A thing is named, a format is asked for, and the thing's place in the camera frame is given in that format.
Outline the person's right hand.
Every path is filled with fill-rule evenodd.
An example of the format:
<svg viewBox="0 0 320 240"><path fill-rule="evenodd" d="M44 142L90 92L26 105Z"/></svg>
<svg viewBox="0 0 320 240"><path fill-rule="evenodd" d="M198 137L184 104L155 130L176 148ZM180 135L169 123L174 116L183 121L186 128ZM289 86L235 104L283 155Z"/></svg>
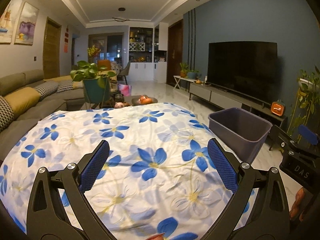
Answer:
<svg viewBox="0 0 320 240"><path fill-rule="evenodd" d="M304 189L303 187L297 191L295 201L289 213L291 221L293 221L297 217L297 215L299 215L299 220L301 222L303 221L305 217L305 212L302 211L300 213L300 211L301 211L302 200L305 198L305 194L306 194L306 189Z"/></svg>

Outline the person's left hand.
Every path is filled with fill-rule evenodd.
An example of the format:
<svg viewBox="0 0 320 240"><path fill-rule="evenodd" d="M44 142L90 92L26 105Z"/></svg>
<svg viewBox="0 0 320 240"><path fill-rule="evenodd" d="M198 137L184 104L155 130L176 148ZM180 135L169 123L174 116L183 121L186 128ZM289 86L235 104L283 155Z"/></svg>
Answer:
<svg viewBox="0 0 320 240"><path fill-rule="evenodd" d="M148 237L146 240L164 240L164 233L158 233Z"/></svg>

